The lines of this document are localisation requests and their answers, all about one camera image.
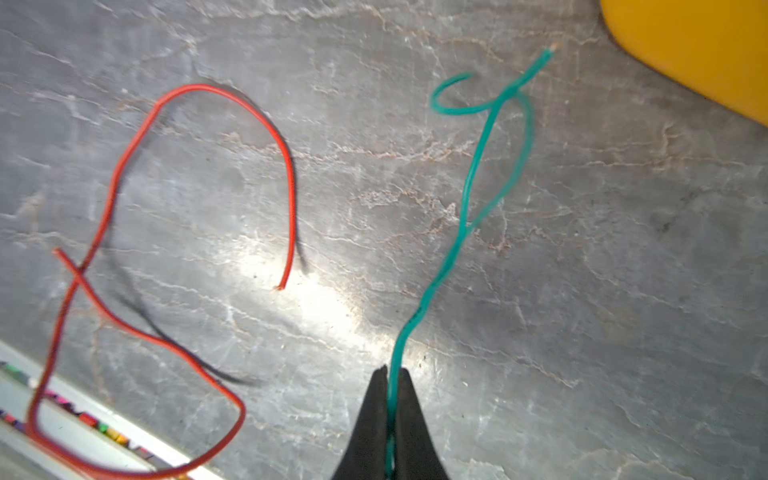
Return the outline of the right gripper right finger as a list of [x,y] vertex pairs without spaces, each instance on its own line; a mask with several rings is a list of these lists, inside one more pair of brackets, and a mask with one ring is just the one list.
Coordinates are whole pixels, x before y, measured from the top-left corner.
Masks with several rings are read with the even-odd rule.
[[449,479],[433,445],[411,376],[404,368],[399,370],[394,428],[395,479]]

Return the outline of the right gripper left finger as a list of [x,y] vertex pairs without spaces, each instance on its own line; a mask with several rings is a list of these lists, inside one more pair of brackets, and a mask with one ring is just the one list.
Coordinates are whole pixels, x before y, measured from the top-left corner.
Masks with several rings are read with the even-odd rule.
[[333,480],[384,480],[387,445],[386,366],[375,370],[363,397],[349,443]]

